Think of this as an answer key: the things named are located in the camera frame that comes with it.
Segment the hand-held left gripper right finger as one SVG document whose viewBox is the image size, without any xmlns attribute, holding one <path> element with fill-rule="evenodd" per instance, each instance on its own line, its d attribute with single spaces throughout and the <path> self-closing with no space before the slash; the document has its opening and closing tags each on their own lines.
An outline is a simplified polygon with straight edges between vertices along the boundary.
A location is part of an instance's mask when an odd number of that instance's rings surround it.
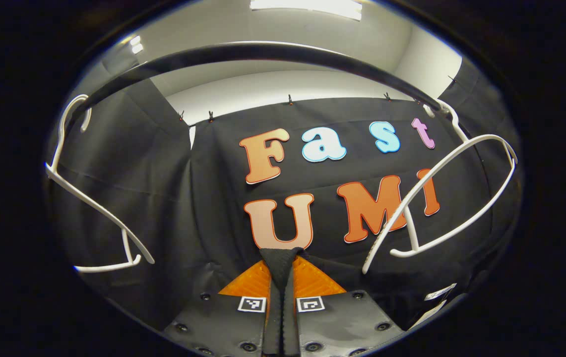
<svg viewBox="0 0 566 357">
<path fill-rule="evenodd" d="M 292 332 L 301 357 L 364 357 L 405 334 L 365 290 L 346 291 L 302 257 L 292 267 Z"/>
</svg>

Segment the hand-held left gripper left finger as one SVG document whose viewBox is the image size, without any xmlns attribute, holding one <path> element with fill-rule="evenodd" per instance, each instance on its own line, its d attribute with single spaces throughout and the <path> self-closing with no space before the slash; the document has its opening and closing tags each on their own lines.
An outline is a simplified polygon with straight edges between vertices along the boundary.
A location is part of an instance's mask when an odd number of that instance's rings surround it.
<svg viewBox="0 0 566 357">
<path fill-rule="evenodd" d="M 265 262 L 254 264 L 218 293 L 192 299 L 163 330 L 179 346 L 206 357 L 265 357 L 271 292 Z"/>
</svg>

